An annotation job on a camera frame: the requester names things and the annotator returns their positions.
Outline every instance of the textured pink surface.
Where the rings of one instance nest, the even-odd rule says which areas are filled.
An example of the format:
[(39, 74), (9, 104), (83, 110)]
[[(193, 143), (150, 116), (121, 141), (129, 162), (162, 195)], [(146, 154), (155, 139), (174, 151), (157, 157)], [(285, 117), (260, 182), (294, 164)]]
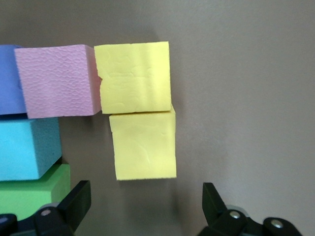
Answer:
[(93, 48), (21, 48), (15, 55), (29, 118), (91, 116), (100, 111)]

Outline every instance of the blue foam block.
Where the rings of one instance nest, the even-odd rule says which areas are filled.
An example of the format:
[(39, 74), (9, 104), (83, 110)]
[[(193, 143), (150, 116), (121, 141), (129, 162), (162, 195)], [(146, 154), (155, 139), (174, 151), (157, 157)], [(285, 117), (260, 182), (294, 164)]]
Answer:
[(39, 179), (61, 155), (58, 118), (0, 116), (0, 181)]
[(0, 45), (0, 115), (26, 113), (15, 61), (16, 45)]

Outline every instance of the gray wall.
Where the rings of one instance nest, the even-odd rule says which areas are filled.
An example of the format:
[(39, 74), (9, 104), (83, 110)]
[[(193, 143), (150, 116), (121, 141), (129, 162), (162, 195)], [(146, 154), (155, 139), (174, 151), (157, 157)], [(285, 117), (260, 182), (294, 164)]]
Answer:
[(193, 236), (202, 183), (261, 223), (315, 219), (315, 1), (0, 1), (0, 43), (170, 42), (177, 179), (115, 180), (108, 116), (60, 118), (72, 187), (92, 181), (78, 236)]

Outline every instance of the black plastic part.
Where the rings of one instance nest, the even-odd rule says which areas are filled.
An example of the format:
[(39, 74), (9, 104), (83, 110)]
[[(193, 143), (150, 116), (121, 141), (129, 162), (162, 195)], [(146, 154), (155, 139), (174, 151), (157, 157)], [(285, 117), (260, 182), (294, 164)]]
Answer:
[(36, 230), (28, 230), (23, 232), (17, 232), (10, 236), (37, 236)]
[(197, 236), (209, 236), (210, 233), (209, 227), (205, 227)]
[[(282, 228), (275, 227), (274, 220), (282, 223)], [(264, 236), (302, 236), (301, 233), (289, 221), (281, 218), (266, 218), (263, 223)]]
[(73, 231), (63, 220), (55, 207), (46, 207), (34, 215), (37, 235), (39, 236), (73, 236)]
[(61, 201), (57, 209), (71, 229), (76, 231), (90, 207), (91, 184), (83, 180)]
[[(231, 213), (238, 213), (239, 218), (234, 218)], [(247, 224), (246, 216), (237, 210), (225, 211), (210, 227), (212, 234), (220, 236), (238, 236)]]
[(24, 220), (18, 221), (18, 230), (17, 232), (28, 232), (35, 229), (34, 216), (30, 216)]
[(247, 217), (247, 225), (244, 228), (242, 236), (263, 236), (262, 225)]
[(227, 210), (212, 183), (203, 184), (202, 209), (208, 227), (198, 236), (302, 236), (287, 220), (267, 218), (261, 225), (240, 211)]
[(17, 218), (14, 214), (0, 214), (1, 236), (8, 236), (17, 230)]
[(203, 183), (202, 209), (209, 226), (227, 211), (226, 205), (212, 183)]

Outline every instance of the foam block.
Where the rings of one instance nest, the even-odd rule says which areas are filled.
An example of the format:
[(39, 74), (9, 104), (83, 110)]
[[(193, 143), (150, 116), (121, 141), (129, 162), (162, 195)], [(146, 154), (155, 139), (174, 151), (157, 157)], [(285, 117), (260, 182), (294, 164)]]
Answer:
[(26, 113), (15, 61), (16, 45), (0, 45), (0, 115)]
[(0, 181), (39, 179), (61, 157), (58, 118), (0, 117)]
[(0, 182), (0, 214), (18, 220), (33, 215), (45, 204), (61, 202), (70, 192), (69, 165), (54, 165), (38, 180)]
[(176, 177), (174, 109), (109, 120), (117, 180)]
[(86, 45), (15, 50), (29, 118), (100, 111), (94, 49)]
[(104, 114), (171, 110), (168, 42), (94, 49)]

